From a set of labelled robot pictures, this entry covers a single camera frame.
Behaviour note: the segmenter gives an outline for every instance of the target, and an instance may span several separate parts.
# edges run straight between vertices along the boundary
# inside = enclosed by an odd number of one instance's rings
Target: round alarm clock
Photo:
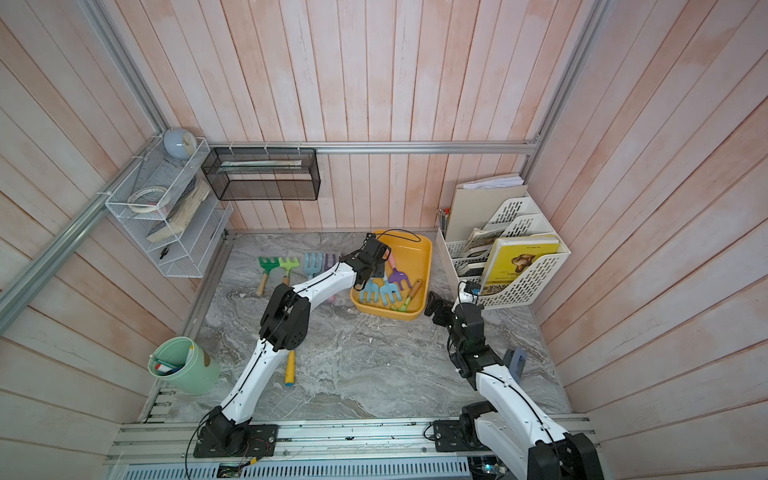
[[[163,134],[165,151],[177,160],[189,160],[197,149],[197,139],[183,128],[171,128]]]

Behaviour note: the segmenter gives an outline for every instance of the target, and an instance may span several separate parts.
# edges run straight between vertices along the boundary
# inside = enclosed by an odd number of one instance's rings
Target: wooden plank wall
[[[573,251],[535,314],[617,478],[768,475],[766,25],[617,2],[530,178]]]
[[[104,0],[169,123],[209,141],[524,140],[594,0]],[[518,155],[320,155],[317,202],[239,229],[433,227]]]
[[[0,2],[0,289],[154,134],[77,2]],[[93,478],[195,285],[103,220],[0,338],[9,478]]]

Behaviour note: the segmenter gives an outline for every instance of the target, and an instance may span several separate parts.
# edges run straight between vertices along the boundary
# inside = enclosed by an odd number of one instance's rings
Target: white file organizer
[[[502,237],[524,237],[535,235],[537,233],[554,232],[554,228],[547,221],[544,214],[538,208],[533,199],[526,194],[524,197],[510,198],[505,201],[496,213],[486,223],[490,226],[497,223],[511,222],[504,230]],[[485,308],[504,308],[506,306],[530,305],[536,300],[539,293],[547,286],[549,280],[557,273],[565,259],[571,255],[571,251],[566,247],[563,240],[557,233],[555,236],[560,240],[560,247],[557,253],[542,255],[536,259],[514,282],[507,288],[495,295],[481,296],[478,304]],[[467,263],[481,262],[488,259],[488,253],[471,258],[454,258],[466,245],[466,241],[445,242],[442,231],[438,229],[437,249],[440,254],[445,273],[448,276],[448,282],[452,290],[457,294],[459,281],[479,282],[479,276],[464,276],[459,279],[456,269],[461,268]]]

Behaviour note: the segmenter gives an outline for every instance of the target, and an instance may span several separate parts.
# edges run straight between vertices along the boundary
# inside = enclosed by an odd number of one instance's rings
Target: wall shelf
[[[202,277],[233,210],[231,204],[220,207],[200,174],[210,148],[204,138],[197,141],[188,161],[172,158],[157,142],[107,200],[109,211],[165,276]],[[165,238],[150,241],[163,229]]]

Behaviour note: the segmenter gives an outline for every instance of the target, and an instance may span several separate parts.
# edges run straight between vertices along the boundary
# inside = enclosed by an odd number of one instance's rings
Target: mint green bucket
[[[192,358],[187,361],[187,353],[193,347]],[[161,375],[155,370],[157,360],[173,365],[184,365],[176,373]],[[190,395],[200,395],[210,390],[219,379],[221,368],[215,358],[208,355],[202,347],[186,336],[178,336],[160,345],[149,358],[147,370],[153,376],[169,382]]]

